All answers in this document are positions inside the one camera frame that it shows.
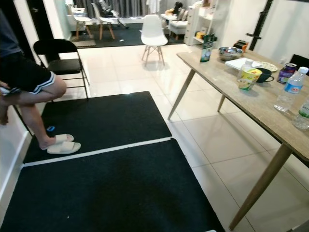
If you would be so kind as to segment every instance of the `gray rug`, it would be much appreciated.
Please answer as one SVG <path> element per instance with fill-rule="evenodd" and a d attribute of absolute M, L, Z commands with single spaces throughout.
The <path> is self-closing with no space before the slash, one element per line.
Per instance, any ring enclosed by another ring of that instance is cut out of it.
<path fill-rule="evenodd" d="M 94 40 L 85 40 L 85 41 L 72 41 L 76 47 L 93 47 L 96 46 L 96 42 Z"/>

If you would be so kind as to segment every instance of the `black folding chair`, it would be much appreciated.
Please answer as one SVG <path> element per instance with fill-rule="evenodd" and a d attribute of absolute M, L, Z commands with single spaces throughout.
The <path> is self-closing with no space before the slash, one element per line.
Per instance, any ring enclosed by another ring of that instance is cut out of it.
<path fill-rule="evenodd" d="M 41 65 L 45 67 L 39 55 L 51 55 L 51 54 L 59 54 L 59 53 L 73 53 L 76 52 L 78 55 L 78 59 L 55 59 L 49 62 L 47 69 L 52 71 L 56 75 L 67 75 L 67 74 L 75 74 L 82 73 L 82 77 L 79 78 L 68 78 L 64 80 L 74 80 L 74 79 L 82 79 L 84 82 L 83 86 L 73 86 L 68 88 L 79 88 L 84 87 L 86 98 L 88 100 L 88 94 L 86 89 L 85 79 L 90 85 L 87 75 L 85 73 L 81 57 L 77 51 L 76 46 L 67 40 L 64 39 L 52 39 L 52 40 L 39 40 L 35 42 L 33 45 L 33 49 L 37 54 L 38 58 L 41 61 Z"/>

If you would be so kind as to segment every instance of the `wooden table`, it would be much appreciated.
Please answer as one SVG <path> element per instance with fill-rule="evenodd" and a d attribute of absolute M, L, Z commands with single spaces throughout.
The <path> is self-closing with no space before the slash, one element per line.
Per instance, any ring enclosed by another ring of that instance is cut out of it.
<path fill-rule="evenodd" d="M 222 93 L 218 111 L 220 111 L 225 98 L 228 98 L 251 119 L 281 142 L 281 146 L 276 155 L 273 157 L 229 225 L 230 230 L 233 230 L 259 199 L 292 153 L 305 161 L 309 161 L 309 131 L 299 130 L 291 123 L 291 120 L 297 114 L 305 98 L 309 95 L 309 80 L 308 78 L 305 80 L 305 85 L 301 93 L 298 94 L 292 108 L 286 113 L 281 113 L 273 107 L 277 96 L 283 89 L 283 85 L 277 81 L 256 84 L 250 91 L 241 90 L 238 88 L 238 83 L 236 81 L 238 71 L 229 68 L 219 59 L 218 50 L 213 50 L 210 61 L 205 63 L 199 62 L 200 52 L 178 53 L 177 55 L 191 68 L 191 71 L 176 99 L 168 119 L 170 119 L 177 108 L 194 74 L 198 73 L 205 81 Z M 278 71 L 274 72 L 273 76 L 275 79 L 278 77 L 282 64 L 276 63 L 252 51 L 248 51 L 244 56 L 256 61 L 266 61 L 276 65 Z"/>

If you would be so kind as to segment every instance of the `bottle label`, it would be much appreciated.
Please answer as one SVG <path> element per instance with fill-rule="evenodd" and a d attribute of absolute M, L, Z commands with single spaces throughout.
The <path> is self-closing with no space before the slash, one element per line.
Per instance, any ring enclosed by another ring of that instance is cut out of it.
<path fill-rule="evenodd" d="M 309 104 L 304 104 L 298 112 L 302 117 L 309 118 Z"/>
<path fill-rule="evenodd" d="M 302 86 L 293 86 L 290 83 L 286 83 L 285 86 L 284 86 L 285 91 L 287 91 L 289 93 L 293 93 L 293 94 L 299 93 L 301 88 L 302 88 Z"/>

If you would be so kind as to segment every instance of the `tabletop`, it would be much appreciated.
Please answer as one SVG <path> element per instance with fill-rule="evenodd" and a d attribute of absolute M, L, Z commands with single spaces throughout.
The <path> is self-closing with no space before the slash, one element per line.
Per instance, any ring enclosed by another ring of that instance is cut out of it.
<path fill-rule="evenodd" d="M 279 71 L 283 67 L 282 64 L 252 51 L 247 51 L 244 57 L 255 61 L 269 62 L 276 65 L 278 70 L 272 74 L 275 78 L 274 81 L 257 83 L 250 91 L 245 91 L 238 88 L 238 70 L 225 65 L 224 61 L 219 58 L 218 50 L 213 50 L 210 61 L 204 63 L 200 62 L 201 52 L 178 53 L 177 56 L 268 133 L 285 143 L 300 158 L 309 161 L 309 130 L 299 130 L 291 123 L 305 98 L 309 95 L 309 77 L 306 78 L 301 93 L 297 95 L 292 108 L 286 113 L 282 113 L 273 107 L 284 87 L 283 84 L 276 81 Z"/>

